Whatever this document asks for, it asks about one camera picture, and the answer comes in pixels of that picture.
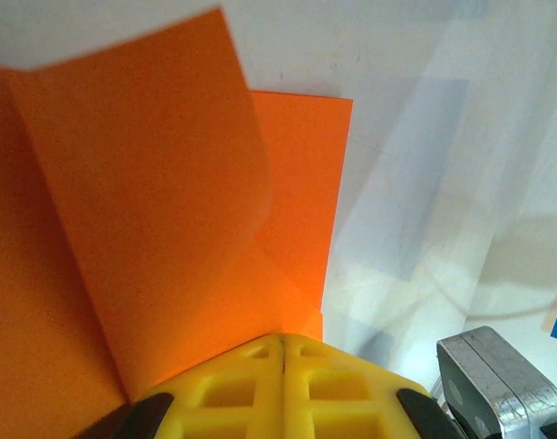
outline white surface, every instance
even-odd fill
[[[462,330],[478,291],[467,325],[494,326],[557,383],[540,330],[557,294],[557,1],[221,3],[252,88],[355,100],[327,341],[431,387],[434,343]],[[210,5],[0,0],[0,64]]]

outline folded orange paper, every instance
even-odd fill
[[[215,10],[0,71],[0,108],[0,436],[27,437],[2,426],[20,392],[61,437],[119,379],[136,400],[263,334],[321,338],[351,101],[248,91]],[[48,435],[68,398],[84,413]]]

